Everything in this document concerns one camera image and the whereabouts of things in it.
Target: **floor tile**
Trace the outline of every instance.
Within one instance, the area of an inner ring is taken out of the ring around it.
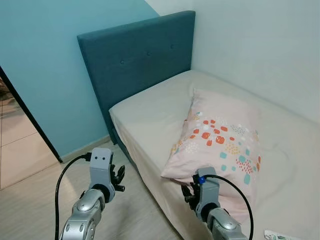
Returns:
[[[21,110],[14,98],[2,100],[2,116]]]
[[[2,116],[2,146],[36,132],[36,128],[22,109]]]
[[[0,187],[12,185],[55,163],[57,159],[38,133],[4,145]]]

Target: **bed headboard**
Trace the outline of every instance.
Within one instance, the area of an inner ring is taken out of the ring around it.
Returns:
[[[182,11],[77,36],[113,143],[109,109],[190,70],[195,12]]]

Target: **patterned pillowcase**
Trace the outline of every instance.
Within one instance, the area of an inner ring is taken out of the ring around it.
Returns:
[[[257,120],[258,111],[247,103],[195,89],[180,140],[173,146],[161,176],[190,183],[197,169],[214,167],[217,175],[237,185],[254,204],[261,164]],[[236,219],[248,215],[241,196],[227,183],[220,182],[219,195],[222,207],[222,200],[229,203],[230,214],[244,208],[242,214],[235,214]]]

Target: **mattress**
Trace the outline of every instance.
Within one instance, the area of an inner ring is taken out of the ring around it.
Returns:
[[[212,239],[207,226],[185,203],[180,185],[160,177],[172,145],[181,135],[194,88],[230,95],[260,111],[262,162],[253,207],[253,239],[264,239],[264,230],[270,229],[303,240],[318,240],[319,125],[195,70],[139,92],[109,111],[143,182],[173,227],[185,240]],[[249,235],[249,220],[242,224],[242,231]]]

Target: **white wall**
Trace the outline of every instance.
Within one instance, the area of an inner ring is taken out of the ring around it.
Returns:
[[[193,0],[145,0],[160,16],[192,10]]]
[[[319,1],[194,0],[192,68],[319,120]]]

